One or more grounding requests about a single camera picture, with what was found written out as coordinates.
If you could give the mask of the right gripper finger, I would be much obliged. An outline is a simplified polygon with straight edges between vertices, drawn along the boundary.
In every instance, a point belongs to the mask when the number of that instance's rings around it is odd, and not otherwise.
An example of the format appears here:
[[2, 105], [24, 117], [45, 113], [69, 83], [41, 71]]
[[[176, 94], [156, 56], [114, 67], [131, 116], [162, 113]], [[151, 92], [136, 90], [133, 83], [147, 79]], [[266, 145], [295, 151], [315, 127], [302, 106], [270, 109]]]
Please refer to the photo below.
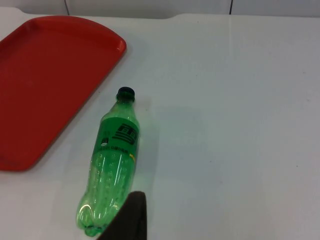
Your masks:
[[147, 199], [142, 191], [131, 192], [98, 240], [147, 240]]

